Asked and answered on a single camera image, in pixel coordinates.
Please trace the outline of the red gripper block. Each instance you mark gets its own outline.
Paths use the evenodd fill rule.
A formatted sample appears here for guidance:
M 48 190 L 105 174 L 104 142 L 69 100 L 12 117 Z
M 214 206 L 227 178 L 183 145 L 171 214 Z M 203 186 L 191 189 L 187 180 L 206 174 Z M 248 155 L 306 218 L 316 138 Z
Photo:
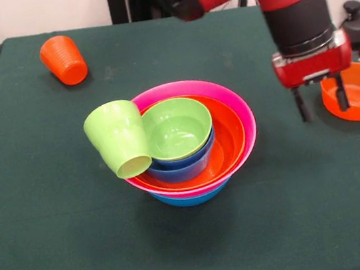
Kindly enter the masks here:
M 333 38 L 328 44 L 314 53 L 296 58 L 285 58 L 280 53 L 272 55 L 272 68 L 280 83 L 285 88 L 292 88 L 292 96 L 303 122 L 312 122 L 314 114 L 304 101 L 298 87 L 321 77 L 335 75 L 333 77 L 336 83 L 335 93 L 340 110 L 347 111 L 350 108 L 339 72 L 349 68 L 351 55 L 350 39 L 344 29 L 334 31 Z

